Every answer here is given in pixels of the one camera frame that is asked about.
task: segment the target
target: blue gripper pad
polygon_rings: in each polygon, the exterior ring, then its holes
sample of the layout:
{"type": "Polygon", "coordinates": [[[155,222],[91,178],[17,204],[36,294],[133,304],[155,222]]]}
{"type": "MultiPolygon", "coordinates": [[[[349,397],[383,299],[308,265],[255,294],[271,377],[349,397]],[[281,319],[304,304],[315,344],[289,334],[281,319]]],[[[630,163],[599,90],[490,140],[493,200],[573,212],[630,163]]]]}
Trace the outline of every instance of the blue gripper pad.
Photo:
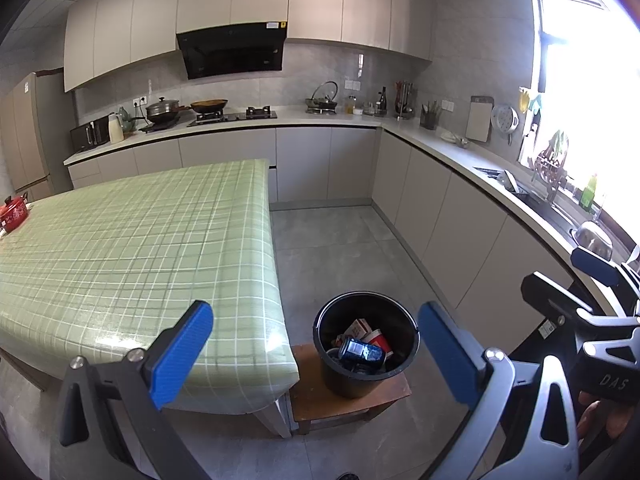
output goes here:
{"type": "Polygon", "coordinates": [[[158,410],[178,395],[212,329],[213,310],[209,303],[201,301],[152,372],[149,394],[158,410]]]}
{"type": "Polygon", "coordinates": [[[618,284],[620,277],[616,266],[583,247],[576,247],[571,252],[571,263],[576,269],[598,280],[604,286],[618,284]]]}
{"type": "MultiPolygon", "coordinates": [[[[471,362],[456,335],[437,314],[438,308],[442,309],[434,301],[429,301],[420,307],[418,313],[420,338],[431,352],[454,398],[472,410],[480,398],[478,369],[471,362]]],[[[478,346],[479,356],[482,355],[482,347],[469,332],[457,327],[456,331],[458,336],[471,338],[478,346]]]]}

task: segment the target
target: black range hood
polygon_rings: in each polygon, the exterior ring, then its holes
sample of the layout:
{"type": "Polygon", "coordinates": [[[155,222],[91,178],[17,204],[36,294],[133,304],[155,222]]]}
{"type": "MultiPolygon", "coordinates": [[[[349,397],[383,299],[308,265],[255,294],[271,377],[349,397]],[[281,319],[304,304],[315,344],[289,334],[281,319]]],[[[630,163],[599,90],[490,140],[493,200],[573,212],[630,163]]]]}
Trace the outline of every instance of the black range hood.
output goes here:
{"type": "Polygon", "coordinates": [[[222,25],[176,36],[189,79],[282,70],[287,22],[222,25]]]}

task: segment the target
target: wooden stool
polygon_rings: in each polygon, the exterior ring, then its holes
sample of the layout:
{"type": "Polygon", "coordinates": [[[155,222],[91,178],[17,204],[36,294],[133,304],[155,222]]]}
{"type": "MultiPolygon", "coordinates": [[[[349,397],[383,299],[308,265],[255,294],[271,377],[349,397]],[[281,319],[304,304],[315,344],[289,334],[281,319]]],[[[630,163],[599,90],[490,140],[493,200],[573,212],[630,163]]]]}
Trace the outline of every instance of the wooden stool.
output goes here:
{"type": "MultiPolygon", "coordinates": [[[[293,420],[300,429],[300,434],[307,434],[311,430],[313,420],[321,420],[332,416],[350,415],[362,412],[365,420],[371,420],[384,412],[396,400],[411,395],[411,389],[406,382],[404,372],[380,383],[380,386],[359,399],[347,399],[329,390],[320,375],[320,356],[313,344],[298,345],[292,348],[293,357],[298,363],[300,380],[289,391],[293,420]]],[[[344,424],[331,421],[323,424],[324,428],[344,424]]]]}

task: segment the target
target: green plaid tablecloth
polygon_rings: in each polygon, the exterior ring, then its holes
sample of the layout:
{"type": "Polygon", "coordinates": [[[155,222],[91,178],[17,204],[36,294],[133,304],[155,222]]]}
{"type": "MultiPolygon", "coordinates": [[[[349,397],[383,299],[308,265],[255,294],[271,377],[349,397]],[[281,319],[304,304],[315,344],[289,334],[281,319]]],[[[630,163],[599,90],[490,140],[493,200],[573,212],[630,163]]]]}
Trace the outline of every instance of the green plaid tablecloth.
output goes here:
{"type": "Polygon", "coordinates": [[[148,347],[193,300],[213,332],[174,407],[249,413],[298,380],[271,243],[268,162],[124,178],[52,196],[0,240],[0,346],[62,378],[69,359],[148,347]]]}

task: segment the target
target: tile floor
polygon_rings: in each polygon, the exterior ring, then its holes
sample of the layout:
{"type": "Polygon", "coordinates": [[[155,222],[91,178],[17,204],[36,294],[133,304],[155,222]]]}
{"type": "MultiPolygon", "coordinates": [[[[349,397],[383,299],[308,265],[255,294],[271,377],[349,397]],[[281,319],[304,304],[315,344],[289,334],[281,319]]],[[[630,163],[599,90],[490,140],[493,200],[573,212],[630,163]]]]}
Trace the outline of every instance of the tile floor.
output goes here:
{"type": "MultiPolygon", "coordinates": [[[[292,345],[311,342],[318,310],[348,290],[376,290],[411,312],[435,294],[382,219],[370,207],[272,213],[282,306],[292,345]]],[[[407,378],[413,394],[374,420],[283,440],[252,415],[165,410],[213,478],[412,480],[445,445],[465,414],[422,346],[407,378]]],[[[49,435],[60,386],[40,393],[0,363],[0,411],[14,446],[32,470],[49,478],[49,435]]],[[[143,472],[154,475],[126,421],[124,436],[143,472]]],[[[486,471],[484,460],[478,475],[486,471]]]]}

